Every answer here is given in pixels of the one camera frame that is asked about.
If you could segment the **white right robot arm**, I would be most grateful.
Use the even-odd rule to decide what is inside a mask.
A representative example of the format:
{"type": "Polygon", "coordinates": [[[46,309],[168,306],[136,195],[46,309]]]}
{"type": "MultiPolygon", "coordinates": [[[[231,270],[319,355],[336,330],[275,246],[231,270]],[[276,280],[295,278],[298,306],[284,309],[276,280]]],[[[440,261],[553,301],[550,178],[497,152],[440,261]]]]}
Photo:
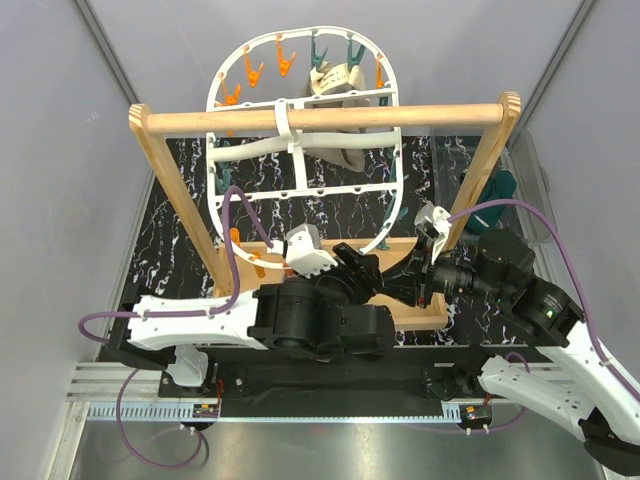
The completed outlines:
{"type": "Polygon", "coordinates": [[[560,388],[521,372],[498,354],[475,350],[454,371],[466,396],[482,390],[520,403],[569,431],[607,469],[639,473],[639,383],[594,337],[586,312],[560,287],[533,272],[534,252],[508,230],[484,232],[470,260],[437,253],[419,236],[413,249],[383,272],[383,292],[409,306],[435,293],[481,299],[519,339],[551,360],[576,385],[560,388]]]}

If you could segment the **white round clip hanger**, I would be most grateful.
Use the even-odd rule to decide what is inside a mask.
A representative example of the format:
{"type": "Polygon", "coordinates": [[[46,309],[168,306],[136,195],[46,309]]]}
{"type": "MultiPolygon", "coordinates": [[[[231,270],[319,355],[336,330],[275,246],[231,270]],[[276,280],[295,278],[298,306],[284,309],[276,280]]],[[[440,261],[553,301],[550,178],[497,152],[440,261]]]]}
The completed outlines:
{"type": "Polygon", "coordinates": [[[317,26],[278,32],[283,34],[283,41],[307,37],[311,40],[311,32],[318,31],[320,36],[334,36],[346,40],[352,34],[356,48],[364,45],[367,48],[359,66],[351,71],[345,63],[328,66],[326,60],[320,69],[312,68],[307,83],[307,93],[302,97],[279,98],[264,102],[240,102],[234,106],[218,106],[217,96],[221,95],[218,75],[223,72],[226,76],[229,70],[238,62],[243,61],[243,48],[248,45],[251,51],[268,43],[276,46],[277,33],[264,34],[249,40],[244,46],[233,51],[222,63],[216,78],[212,81],[208,99],[208,112],[216,110],[262,110],[274,107],[277,136],[259,140],[257,142],[239,146],[216,147],[216,136],[209,133],[206,136],[208,147],[206,153],[207,164],[214,167],[218,163],[229,163],[249,160],[272,153],[285,151],[293,159],[295,186],[289,190],[269,192],[250,192],[245,200],[289,200],[292,198],[322,198],[326,195],[353,194],[361,195],[369,192],[384,192],[390,195],[391,201],[384,217],[384,222],[378,234],[364,246],[359,247],[361,254],[369,254],[376,246],[386,239],[398,218],[404,193],[402,135],[400,127],[391,127],[384,132],[367,132],[362,127],[338,129],[333,132],[320,130],[291,130],[285,123],[283,116],[290,110],[323,109],[327,105],[339,105],[348,108],[368,107],[369,100],[377,100],[381,107],[396,107],[399,104],[398,85],[395,72],[384,53],[370,39],[357,32],[337,26],[317,26]],[[311,188],[308,185],[304,156],[313,153],[323,157],[327,151],[364,152],[380,149],[391,162],[389,180],[385,183],[370,183],[366,185],[341,185],[336,187],[311,188]]]}

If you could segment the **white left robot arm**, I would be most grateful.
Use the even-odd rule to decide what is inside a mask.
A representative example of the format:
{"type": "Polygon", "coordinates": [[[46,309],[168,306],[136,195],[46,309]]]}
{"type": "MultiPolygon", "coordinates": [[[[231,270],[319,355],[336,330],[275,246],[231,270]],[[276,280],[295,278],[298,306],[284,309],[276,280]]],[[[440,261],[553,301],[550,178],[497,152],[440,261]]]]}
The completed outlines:
{"type": "Polygon", "coordinates": [[[285,264],[294,276],[237,295],[168,300],[144,295],[114,316],[106,347],[128,367],[167,373],[196,396],[215,386],[204,345],[275,350],[295,359],[382,356],[395,343],[390,309],[370,304],[383,286],[379,260],[346,243],[330,251],[300,235],[285,264]]]}

